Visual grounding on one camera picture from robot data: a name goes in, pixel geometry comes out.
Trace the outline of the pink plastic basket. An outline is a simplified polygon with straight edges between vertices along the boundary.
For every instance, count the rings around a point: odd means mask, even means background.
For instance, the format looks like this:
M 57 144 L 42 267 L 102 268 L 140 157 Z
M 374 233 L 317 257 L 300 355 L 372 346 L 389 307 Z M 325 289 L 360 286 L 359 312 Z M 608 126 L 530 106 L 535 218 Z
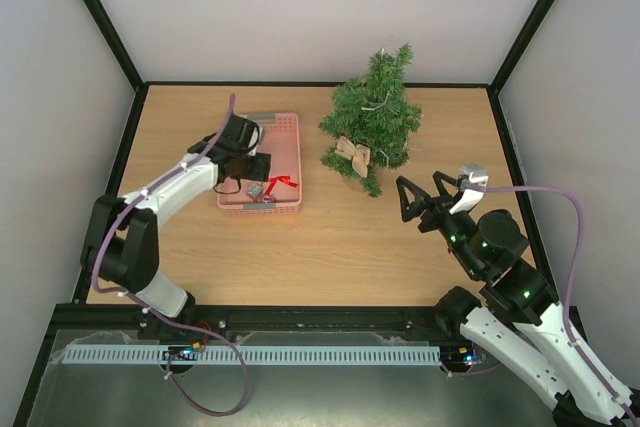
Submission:
M 252 199 L 247 195 L 247 186 L 253 182 L 241 181 L 239 192 L 237 184 L 227 179 L 220 187 L 217 195 L 218 207 L 227 215 L 266 215 L 297 214 L 302 202 L 302 169 L 300 154 L 299 119 L 295 113 L 250 113 L 241 117 L 261 124 L 264 127 L 264 138 L 258 146 L 258 153 L 271 155 L 270 177 L 289 175 L 297 184 L 292 188 L 283 184 L 277 185 L 272 194 L 276 202 L 264 204 L 262 195 Z

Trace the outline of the beige felt ornament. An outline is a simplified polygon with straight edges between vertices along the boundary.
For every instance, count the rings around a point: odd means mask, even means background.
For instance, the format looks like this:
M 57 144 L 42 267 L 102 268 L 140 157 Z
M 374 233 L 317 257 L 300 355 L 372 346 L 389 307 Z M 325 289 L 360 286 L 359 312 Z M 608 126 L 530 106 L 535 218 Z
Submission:
M 370 165 L 370 149 L 362 144 L 354 144 L 345 136 L 341 136 L 335 146 L 335 154 L 351 162 L 354 172 L 361 178 L 368 176 Z

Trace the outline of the small green christmas tree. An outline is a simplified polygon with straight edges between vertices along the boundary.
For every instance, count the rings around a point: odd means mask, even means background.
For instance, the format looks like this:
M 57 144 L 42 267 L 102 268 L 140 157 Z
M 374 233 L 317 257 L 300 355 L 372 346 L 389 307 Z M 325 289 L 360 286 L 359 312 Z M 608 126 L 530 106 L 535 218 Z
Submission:
M 421 126 L 422 109 L 409 100 L 405 85 L 413 58 L 408 43 L 374 53 L 363 75 L 334 88 L 332 110 L 318 125 L 333 139 L 321 164 L 372 198 L 382 194 L 378 173 L 409 161 L 409 138 Z

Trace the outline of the clear led string lights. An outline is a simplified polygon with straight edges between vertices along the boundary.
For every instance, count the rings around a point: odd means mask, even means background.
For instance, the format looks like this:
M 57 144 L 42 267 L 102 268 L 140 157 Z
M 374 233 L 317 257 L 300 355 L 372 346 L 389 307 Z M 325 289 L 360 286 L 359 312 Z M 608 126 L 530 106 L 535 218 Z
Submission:
M 398 168 L 408 159 L 405 144 L 410 112 L 404 81 L 412 59 L 413 50 L 408 43 L 394 53 L 381 49 L 370 58 L 363 79 L 365 101 L 361 110 L 372 129 L 372 149 L 382 153 L 388 168 Z

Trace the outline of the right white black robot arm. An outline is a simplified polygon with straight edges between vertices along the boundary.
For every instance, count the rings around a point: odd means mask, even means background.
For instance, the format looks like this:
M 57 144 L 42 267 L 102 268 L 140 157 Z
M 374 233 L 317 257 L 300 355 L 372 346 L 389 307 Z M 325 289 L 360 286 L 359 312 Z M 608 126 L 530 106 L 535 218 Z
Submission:
M 489 353 L 550 409 L 558 426 L 639 423 L 639 392 L 621 382 L 588 345 L 569 316 L 567 295 L 524 260 L 527 237 L 512 214 L 473 209 L 491 192 L 478 166 L 457 177 L 435 172 L 432 196 L 404 176 L 396 180 L 403 221 L 437 232 L 478 295 L 456 286 L 435 306 L 438 331 Z

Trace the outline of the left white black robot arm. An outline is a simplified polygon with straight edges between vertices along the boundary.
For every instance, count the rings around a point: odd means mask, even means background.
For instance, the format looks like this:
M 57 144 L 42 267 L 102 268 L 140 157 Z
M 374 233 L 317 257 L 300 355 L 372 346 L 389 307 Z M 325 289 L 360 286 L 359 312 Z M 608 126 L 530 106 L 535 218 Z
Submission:
M 159 231 L 200 194 L 226 180 L 265 181 L 271 156 L 258 148 L 264 127 L 229 111 L 218 131 L 187 149 L 167 172 L 126 195 L 104 194 L 92 208 L 81 252 L 91 288 L 127 297 L 181 330 L 194 320 L 194 296 L 160 267 Z

